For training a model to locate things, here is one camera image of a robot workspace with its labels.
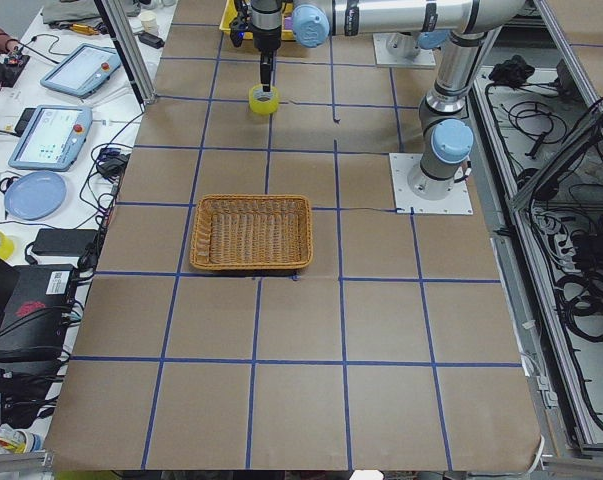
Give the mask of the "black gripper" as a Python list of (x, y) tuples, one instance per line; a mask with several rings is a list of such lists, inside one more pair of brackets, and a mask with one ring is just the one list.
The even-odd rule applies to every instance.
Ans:
[(274, 29), (263, 29), (252, 25), (253, 43), (260, 52), (260, 83), (264, 92), (270, 92), (272, 88), (273, 60), (277, 50), (280, 48), (282, 39), (282, 27)]

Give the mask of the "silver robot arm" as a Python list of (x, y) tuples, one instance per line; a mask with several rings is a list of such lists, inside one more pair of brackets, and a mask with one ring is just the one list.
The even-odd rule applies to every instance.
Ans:
[(522, 7), (520, 1), (296, 1), (292, 31), (307, 48), (338, 35), (447, 31), (436, 80), (419, 107), (424, 152), (408, 175), (416, 194), (440, 199), (473, 147), (472, 130), (460, 119), (467, 94), (501, 27)]
[(397, 32), (390, 35), (386, 48), (395, 56), (412, 57), (421, 50), (440, 47), (449, 37), (450, 31), (439, 29), (431, 32)]

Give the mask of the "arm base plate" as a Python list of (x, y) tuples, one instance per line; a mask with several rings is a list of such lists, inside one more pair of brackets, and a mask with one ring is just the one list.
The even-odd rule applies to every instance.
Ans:
[(395, 210), (400, 214), (472, 215), (462, 166), (447, 180), (433, 180), (421, 169), (420, 153), (390, 153)]
[(431, 50), (418, 45), (418, 38), (418, 32), (375, 33), (376, 65), (433, 70), (436, 66), (435, 56)]

